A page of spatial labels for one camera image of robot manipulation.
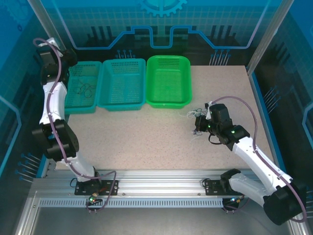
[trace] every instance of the robotic arm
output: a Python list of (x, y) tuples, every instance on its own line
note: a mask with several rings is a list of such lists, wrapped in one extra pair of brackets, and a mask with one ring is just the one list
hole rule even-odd
[[(77, 181), (83, 183), (83, 188), (88, 188), (88, 185), (93, 185), (94, 187), (90, 190), (95, 192), (97, 191), (97, 187), (101, 186), (101, 181), (88, 179), (86, 177), (82, 177), (82, 175), (96, 177), (98, 176), (98, 173), (95, 171), (94, 167), (90, 165), (80, 154), (78, 139), (65, 121), (65, 97), (67, 94), (67, 83), (69, 78), (68, 68), (77, 64), (77, 57), (72, 50), (60, 52), (58, 44), (54, 38), (50, 38), (48, 42), (58, 49), (57, 52), (61, 57), (61, 77), (53, 90), (49, 107), (52, 113), (52, 120), (55, 129), (62, 142), (69, 163), (64, 161), (60, 146), (53, 136), (46, 107), (48, 94), (56, 81), (59, 69), (57, 58), (52, 50), (40, 52), (40, 56), (44, 62), (41, 70), (41, 84), (45, 93), (45, 104), (43, 115), (39, 122), (39, 127), (36, 130), (33, 130), (33, 135), (43, 148), (44, 154), (48, 159), (53, 159), (55, 162), (61, 162), (66, 165), (76, 175)], [(39, 44), (39, 47), (43, 46), (46, 46), (46, 43)], [(71, 164), (77, 172), (81, 173), (81, 175), (74, 172), (72, 167), (68, 164)]]
[(247, 178), (239, 170), (233, 169), (221, 175), (220, 183), (225, 192), (237, 191), (264, 208), (272, 222), (281, 225), (302, 212), (294, 194), (280, 179), (284, 177), (300, 196), (303, 204), (306, 203), (306, 186), (279, 169), (258, 147), (257, 152), (277, 172), (274, 172), (257, 156), (253, 148), (253, 139), (250, 134), (239, 125), (233, 125), (228, 109), (224, 104), (209, 106), (207, 117), (196, 118), (196, 129), (209, 132), (210, 136), (217, 136), (220, 144), (224, 144), (230, 151), (241, 157), (258, 176), (263, 184)]

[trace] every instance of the plastic basket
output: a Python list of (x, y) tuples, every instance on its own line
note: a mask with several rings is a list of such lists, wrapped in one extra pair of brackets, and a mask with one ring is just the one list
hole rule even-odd
[(101, 62), (84, 61), (69, 68), (65, 114), (90, 114), (96, 110)]
[(103, 62), (97, 106), (109, 111), (140, 110), (146, 100), (145, 79), (143, 59)]
[(152, 56), (147, 62), (147, 103), (181, 109), (192, 98), (190, 62), (183, 56)]

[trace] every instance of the countertop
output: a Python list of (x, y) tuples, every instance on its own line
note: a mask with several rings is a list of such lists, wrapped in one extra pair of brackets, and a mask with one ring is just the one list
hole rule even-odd
[[(244, 66), (192, 66), (193, 98), (183, 109), (154, 109), (145, 104), (139, 111), (70, 115), (68, 124), (77, 135), (80, 152), (96, 169), (228, 169), (248, 168), (224, 145), (213, 145), (208, 133), (194, 136), (195, 119), (186, 114), (204, 109), (204, 103), (234, 95), (245, 100), (258, 121), (257, 145), (272, 159), (268, 140)], [(252, 136), (254, 122), (239, 101), (224, 103), (234, 124)], [(57, 164), (56, 169), (66, 169)]]

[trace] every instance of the green basket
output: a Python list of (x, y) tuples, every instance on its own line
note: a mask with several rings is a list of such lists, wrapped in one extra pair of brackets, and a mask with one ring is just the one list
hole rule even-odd
[(183, 108), (192, 98), (189, 60), (171, 55), (150, 57), (146, 84), (146, 100), (153, 108)]

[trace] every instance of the metal floor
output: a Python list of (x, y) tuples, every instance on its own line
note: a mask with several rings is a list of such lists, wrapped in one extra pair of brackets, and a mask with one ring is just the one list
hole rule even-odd
[(33, 235), (286, 235), (254, 202), (241, 212), (222, 209), (108, 208), (89, 214), (81, 208), (40, 208)]

